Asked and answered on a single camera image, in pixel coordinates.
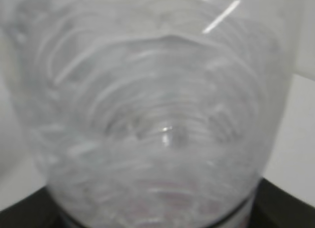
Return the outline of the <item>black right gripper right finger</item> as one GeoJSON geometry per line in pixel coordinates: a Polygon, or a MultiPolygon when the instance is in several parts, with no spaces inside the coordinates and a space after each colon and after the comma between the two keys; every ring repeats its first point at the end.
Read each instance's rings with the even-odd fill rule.
{"type": "Polygon", "coordinates": [[[249,228],[315,228],[315,209],[263,179],[249,228]]]}

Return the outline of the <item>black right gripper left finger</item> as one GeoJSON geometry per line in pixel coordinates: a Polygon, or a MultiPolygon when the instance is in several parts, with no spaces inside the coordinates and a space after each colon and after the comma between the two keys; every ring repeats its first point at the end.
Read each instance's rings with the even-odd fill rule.
{"type": "Polygon", "coordinates": [[[65,228],[45,187],[0,212],[0,228],[65,228]]]}

